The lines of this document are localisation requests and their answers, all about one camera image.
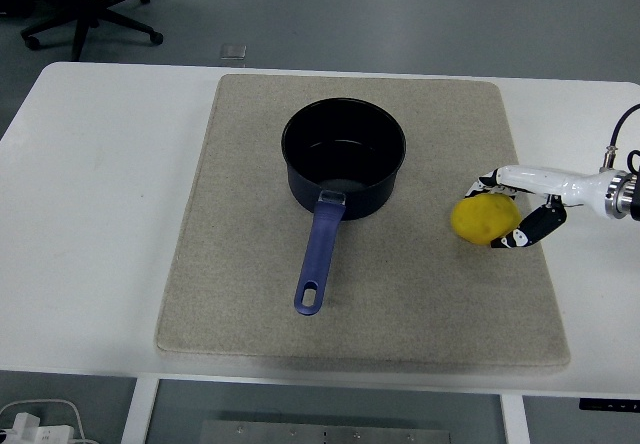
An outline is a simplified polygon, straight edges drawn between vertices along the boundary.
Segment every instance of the felt mat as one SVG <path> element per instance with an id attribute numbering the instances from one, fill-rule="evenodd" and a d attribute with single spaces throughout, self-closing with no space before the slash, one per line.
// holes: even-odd
<path id="1" fill-rule="evenodd" d="M 322 309 L 306 317 L 293 296 L 313 216 L 289 191 L 280 138 L 296 111 L 328 97 L 387 110 L 407 153 L 387 203 L 341 223 Z M 476 246 L 449 225 L 478 176 L 513 163 L 491 83 L 225 76 L 167 281 L 158 349 L 300 369 L 562 369 L 569 350 L 540 246 Z M 519 205 L 526 215 L 526 201 Z"/>

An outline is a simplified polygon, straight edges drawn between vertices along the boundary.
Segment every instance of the chair base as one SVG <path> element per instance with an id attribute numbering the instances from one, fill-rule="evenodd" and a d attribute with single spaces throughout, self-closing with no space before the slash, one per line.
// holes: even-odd
<path id="1" fill-rule="evenodd" d="M 98 27 L 100 20 L 144 32 L 149 34 L 149 39 L 153 44 L 162 44 L 164 39 L 162 34 L 156 32 L 152 27 L 109 9 L 109 7 L 123 1 L 126 0 L 76 0 L 53 17 L 23 29 L 20 35 L 29 49 L 36 50 L 40 48 L 40 41 L 33 36 L 34 34 L 76 21 L 76 32 L 71 49 L 72 61 L 80 60 L 89 27 Z M 150 0 L 140 0 L 140 2 L 147 4 Z"/>

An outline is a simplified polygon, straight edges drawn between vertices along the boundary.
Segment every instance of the white table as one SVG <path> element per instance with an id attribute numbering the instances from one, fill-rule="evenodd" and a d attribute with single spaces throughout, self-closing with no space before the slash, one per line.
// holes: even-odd
<path id="1" fill-rule="evenodd" d="M 147 396 L 157 379 L 177 378 L 640 398 L 640 223 L 586 208 L 570 209 L 542 243 L 572 354 L 562 373 L 294 372 L 162 359 L 153 335 L 165 280 L 216 85 L 230 72 L 367 76 L 86 63 L 42 72 L 0 141 L 1 369 L 135 376 Z M 479 79 L 502 92 L 521 164 L 576 172 L 598 171 L 618 118 L 640 102 L 630 83 Z M 618 169 L 640 144 L 639 121 L 623 127 Z"/>

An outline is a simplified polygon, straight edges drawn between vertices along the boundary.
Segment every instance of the cable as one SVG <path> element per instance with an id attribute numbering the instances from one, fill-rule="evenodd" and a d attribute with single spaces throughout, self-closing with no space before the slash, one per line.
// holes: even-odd
<path id="1" fill-rule="evenodd" d="M 640 109 L 640 104 L 636 104 L 635 106 L 629 108 L 627 110 L 627 112 L 625 112 L 622 115 L 622 117 L 618 120 L 618 122 L 616 123 L 616 127 L 613 129 L 613 134 L 611 135 L 611 142 L 609 144 L 609 146 L 613 148 L 613 151 L 615 151 L 616 141 L 618 140 L 618 134 L 620 133 L 620 129 L 622 128 L 622 124 L 624 124 L 624 122 L 627 120 L 627 118 L 631 114 L 636 112 L 638 109 Z M 638 151 L 637 149 L 634 149 L 633 151 L 631 151 L 627 155 L 627 167 L 629 168 L 629 172 L 631 174 L 635 174 L 637 176 L 638 175 L 638 168 L 636 168 L 633 165 L 633 158 L 635 156 L 639 156 L 640 157 L 640 151 Z"/>
<path id="2" fill-rule="evenodd" d="M 73 409 L 73 412 L 76 414 L 76 420 L 78 421 L 78 433 L 80 434 L 80 439 L 74 439 L 71 442 L 78 442 L 78 443 L 86 442 L 88 444 L 98 444 L 96 441 L 92 441 L 85 437 L 84 429 L 82 428 L 82 421 L 80 420 L 80 413 L 78 412 L 78 408 L 73 402 L 67 401 L 65 399 L 27 399 L 24 401 L 10 402 L 6 406 L 2 407 L 2 409 L 0 409 L 0 416 L 4 411 L 6 411 L 11 406 L 17 406 L 20 404 L 49 404 L 49 403 L 66 404 L 68 406 L 71 406 L 71 408 Z"/>

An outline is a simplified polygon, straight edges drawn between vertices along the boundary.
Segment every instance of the saucepan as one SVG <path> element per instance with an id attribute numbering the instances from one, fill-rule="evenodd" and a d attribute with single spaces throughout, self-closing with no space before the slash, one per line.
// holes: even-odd
<path id="1" fill-rule="evenodd" d="M 389 199 L 405 156 L 396 120 L 366 101 L 337 97 L 314 102 L 282 133 L 289 188 L 313 212 L 313 223 L 294 296 L 303 315 L 324 298 L 338 227 L 366 217 Z"/>

